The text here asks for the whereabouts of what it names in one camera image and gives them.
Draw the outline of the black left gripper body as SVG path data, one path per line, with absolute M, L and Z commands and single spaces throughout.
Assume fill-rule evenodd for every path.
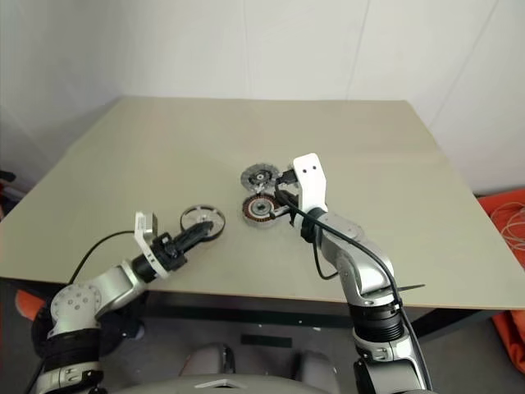
M 185 247 L 188 239 L 187 231 L 175 237 L 164 232 L 154 239 L 154 255 L 166 271 L 175 272 L 187 263 Z

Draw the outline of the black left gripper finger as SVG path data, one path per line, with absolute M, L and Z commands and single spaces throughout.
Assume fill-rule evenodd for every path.
M 187 231 L 185 233 L 184 252 L 187 253 L 195 246 L 213 240 L 214 236 L 204 229 L 193 229 L 191 231 Z
M 211 221 L 198 222 L 198 223 L 194 224 L 193 226 L 189 227 L 188 229 L 184 230 L 184 233 L 183 233 L 184 238 L 185 238 L 185 233 L 187 231 L 191 231 L 193 229 L 204 229 L 205 231 L 208 231 L 211 235 L 213 235 L 214 239 L 216 237 L 213 234 L 214 223 L 211 222 Z

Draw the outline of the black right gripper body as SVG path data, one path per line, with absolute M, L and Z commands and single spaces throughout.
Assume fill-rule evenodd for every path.
M 290 224 L 293 227 L 301 227 L 304 224 L 304 211 L 300 206 L 299 192 L 289 187 L 278 186 L 278 198 L 281 204 L 287 208 Z

